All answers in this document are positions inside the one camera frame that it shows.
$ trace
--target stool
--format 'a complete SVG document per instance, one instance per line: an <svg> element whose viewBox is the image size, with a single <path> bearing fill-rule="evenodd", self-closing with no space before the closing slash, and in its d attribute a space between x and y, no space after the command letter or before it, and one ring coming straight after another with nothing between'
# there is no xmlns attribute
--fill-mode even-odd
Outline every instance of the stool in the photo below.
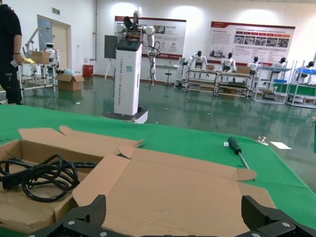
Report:
<svg viewBox="0 0 316 237"><path fill-rule="evenodd" d="M170 70L169 70L169 72L168 72L168 73L165 73L165 75L167 75L168 77L167 77L167 82L165 82L163 85L165 85L165 86L171 86L171 85L170 85L170 82L169 82L169 77L172 75L172 73L170 73Z"/></svg>

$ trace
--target display board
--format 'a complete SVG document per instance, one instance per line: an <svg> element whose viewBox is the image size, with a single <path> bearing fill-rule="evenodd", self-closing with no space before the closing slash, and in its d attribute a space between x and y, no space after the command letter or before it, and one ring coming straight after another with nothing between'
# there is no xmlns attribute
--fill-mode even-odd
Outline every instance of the display board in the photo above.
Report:
<svg viewBox="0 0 316 237"><path fill-rule="evenodd" d="M212 22L207 59L220 63L230 52L237 65L258 56L266 66L288 56L295 27Z"/></svg>
<svg viewBox="0 0 316 237"><path fill-rule="evenodd" d="M124 17L115 17L115 34L118 24L123 24ZM186 34L186 20L160 19L160 18L140 18L139 24L142 26L154 26L156 33L155 41L160 43L161 55L158 58L179 59L183 56L184 38ZM148 47L143 46L143 56L147 56Z"/></svg>

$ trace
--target door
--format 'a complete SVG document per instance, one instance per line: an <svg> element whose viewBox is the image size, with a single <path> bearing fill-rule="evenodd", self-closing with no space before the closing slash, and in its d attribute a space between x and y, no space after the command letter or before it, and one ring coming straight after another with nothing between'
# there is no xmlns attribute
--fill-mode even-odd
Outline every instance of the door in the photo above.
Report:
<svg viewBox="0 0 316 237"><path fill-rule="evenodd" d="M60 54L60 70L68 68L67 27L52 22L53 44Z"/></svg>
<svg viewBox="0 0 316 237"><path fill-rule="evenodd" d="M39 35L39 50L43 51L46 48L46 43L53 43L51 21L38 17L38 27L48 28L48 31L40 31Z"/></svg>

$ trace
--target cardboard flap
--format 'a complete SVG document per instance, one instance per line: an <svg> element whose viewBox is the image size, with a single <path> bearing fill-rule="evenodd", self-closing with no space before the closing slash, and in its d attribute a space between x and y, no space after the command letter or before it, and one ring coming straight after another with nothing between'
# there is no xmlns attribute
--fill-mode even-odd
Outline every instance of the cardboard flap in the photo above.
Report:
<svg viewBox="0 0 316 237"><path fill-rule="evenodd" d="M73 191L78 206L89 205L99 194L107 197L129 162L126 158L105 156Z"/></svg>
<svg viewBox="0 0 316 237"><path fill-rule="evenodd" d="M122 144L131 145L133 147L139 147L144 142L144 140L134 141L134 140L128 140L128 139L118 138L118 137L111 137L111 136L100 135L100 134L95 134L95 133L76 131L76 130L73 130L67 126L60 126L59 130L61 131L61 133L63 133L66 136L84 137L84 138L88 138L88 139L92 139L92 140L100 140L102 142L108 142L110 139L111 142L113 142L113 143L118 143L121 145Z"/></svg>
<svg viewBox="0 0 316 237"><path fill-rule="evenodd" d="M58 75L56 77L57 80L61 80L61 81L67 81L67 82L71 82L71 80L73 79L72 76L68 76L68 75Z"/></svg>
<svg viewBox="0 0 316 237"><path fill-rule="evenodd" d="M262 206L276 207L267 190L244 183L238 183L238 185L242 196L251 196Z"/></svg>
<svg viewBox="0 0 316 237"><path fill-rule="evenodd" d="M251 169L237 169L239 181L253 180L257 177L257 172Z"/></svg>
<svg viewBox="0 0 316 237"><path fill-rule="evenodd" d="M119 155L118 147L110 140L107 142L80 137L69 137L52 128L19 129L22 138L52 147L63 148L68 151L104 157L107 154Z"/></svg>
<svg viewBox="0 0 316 237"><path fill-rule="evenodd" d="M107 144L111 143L113 146L116 145L118 147L118 152L128 158L131 158L135 148L141 146L144 142L144 140L133 141L133 140L110 137L110 136L99 135L99 134L94 134L94 133L80 132L80 131L73 130L67 126L60 126L59 129L66 136L81 137L81 138L89 139L91 141L100 141Z"/></svg>
<svg viewBox="0 0 316 237"><path fill-rule="evenodd" d="M74 79L74 81L76 81L76 82L84 81L83 76L73 76L73 79Z"/></svg>
<svg viewBox="0 0 316 237"><path fill-rule="evenodd" d="M123 148L119 147L118 149L121 152L121 154L123 154L123 151L121 151L121 149ZM237 169L234 167L217 164L205 160L181 157L168 153L155 152L145 149L135 149L131 159L161 164L184 170L190 170L193 172L208 174L235 181L238 181L240 179Z"/></svg>

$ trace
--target coiled black cord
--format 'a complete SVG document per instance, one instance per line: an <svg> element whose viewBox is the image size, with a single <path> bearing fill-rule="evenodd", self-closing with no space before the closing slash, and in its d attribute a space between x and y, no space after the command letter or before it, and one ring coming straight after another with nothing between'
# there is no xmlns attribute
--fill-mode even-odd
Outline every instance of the coiled black cord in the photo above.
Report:
<svg viewBox="0 0 316 237"><path fill-rule="evenodd" d="M24 168L17 173L10 173L10 165L19 165ZM17 158L0 161L0 177L3 189L9 190L21 184L23 192L29 198L39 202L54 202L64 197L67 192L74 189L80 182L78 180L77 168L94 168L96 163L70 162L63 159L61 155L53 155L38 165L27 164ZM56 197L38 197L30 192L35 186L54 184L62 193Z"/></svg>

